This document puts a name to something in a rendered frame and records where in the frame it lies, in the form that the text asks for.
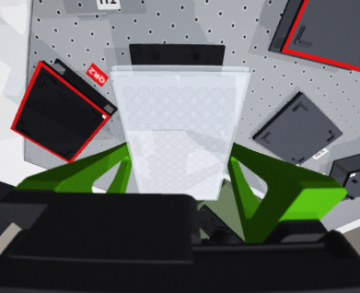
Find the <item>grey perforated work table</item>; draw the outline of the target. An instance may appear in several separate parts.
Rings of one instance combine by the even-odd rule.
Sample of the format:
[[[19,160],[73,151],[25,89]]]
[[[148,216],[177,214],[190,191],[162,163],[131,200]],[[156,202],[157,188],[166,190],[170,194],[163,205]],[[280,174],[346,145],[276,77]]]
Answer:
[[[249,67],[234,142],[278,158],[252,137],[299,91],[343,132],[301,167],[329,176],[334,160],[360,154],[360,72],[269,52],[288,0],[30,0],[26,87],[39,61],[61,60],[118,108],[110,71],[132,64],[129,44],[223,44],[223,65]],[[86,74],[92,63],[109,78]]]

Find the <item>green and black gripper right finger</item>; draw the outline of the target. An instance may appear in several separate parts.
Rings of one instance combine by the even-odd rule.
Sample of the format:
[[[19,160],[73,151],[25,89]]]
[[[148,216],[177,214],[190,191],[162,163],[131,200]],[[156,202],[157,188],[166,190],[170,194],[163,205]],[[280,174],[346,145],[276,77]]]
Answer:
[[[266,182],[268,189],[261,203],[238,161]],[[234,142],[227,168],[246,243],[263,243],[283,221],[321,220],[347,195],[330,176]]]

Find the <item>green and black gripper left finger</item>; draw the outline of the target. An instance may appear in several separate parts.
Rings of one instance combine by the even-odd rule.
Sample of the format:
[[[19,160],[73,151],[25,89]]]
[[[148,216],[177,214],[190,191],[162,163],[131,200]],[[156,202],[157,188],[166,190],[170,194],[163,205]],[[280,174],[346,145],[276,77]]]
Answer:
[[[61,193],[93,193],[94,181],[118,164],[106,193],[125,193],[132,161],[127,143],[26,177],[15,189],[54,190]]]

